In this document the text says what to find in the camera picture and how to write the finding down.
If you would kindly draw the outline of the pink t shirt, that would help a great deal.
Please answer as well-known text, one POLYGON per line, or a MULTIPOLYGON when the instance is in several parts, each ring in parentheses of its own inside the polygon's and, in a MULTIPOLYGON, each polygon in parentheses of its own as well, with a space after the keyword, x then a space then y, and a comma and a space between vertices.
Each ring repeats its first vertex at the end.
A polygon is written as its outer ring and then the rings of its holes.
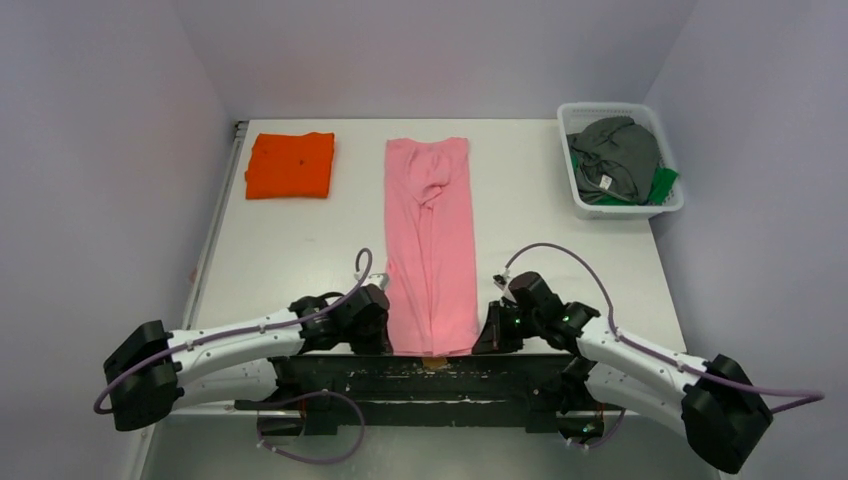
POLYGON ((384 196, 394 355, 470 353, 480 325, 468 140, 388 141, 384 196))

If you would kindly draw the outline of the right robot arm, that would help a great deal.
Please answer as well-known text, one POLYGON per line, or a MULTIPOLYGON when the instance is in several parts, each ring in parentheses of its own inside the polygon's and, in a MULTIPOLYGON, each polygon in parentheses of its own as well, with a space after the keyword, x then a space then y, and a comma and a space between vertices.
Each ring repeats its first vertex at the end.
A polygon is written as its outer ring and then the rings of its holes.
POLYGON ((597 309, 562 301, 533 271, 498 274, 493 282, 502 296, 489 305, 474 354, 514 353, 527 339, 544 340, 573 357, 561 381, 569 404, 595 400, 648 417, 727 474, 741 471, 771 426, 769 407, 735 360, 706 360, 627 337, 597 309))

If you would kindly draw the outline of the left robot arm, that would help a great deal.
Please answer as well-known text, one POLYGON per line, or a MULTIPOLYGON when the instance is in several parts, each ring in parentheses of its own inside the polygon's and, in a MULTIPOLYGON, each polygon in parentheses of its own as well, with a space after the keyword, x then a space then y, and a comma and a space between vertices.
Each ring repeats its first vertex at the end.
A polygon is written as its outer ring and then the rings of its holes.
POLYGON ((137 327, 104 361, 106 390, 95 411, 116 430, 138 430, 187 406, 221 400, 266 401, 284 409, 298 382, 270 361, 347 343, 381 345, 390 309, 377 284, 354 288, 335 302, 303 297, 288 309, 231 328, 166 331, 162 321, 137 327))

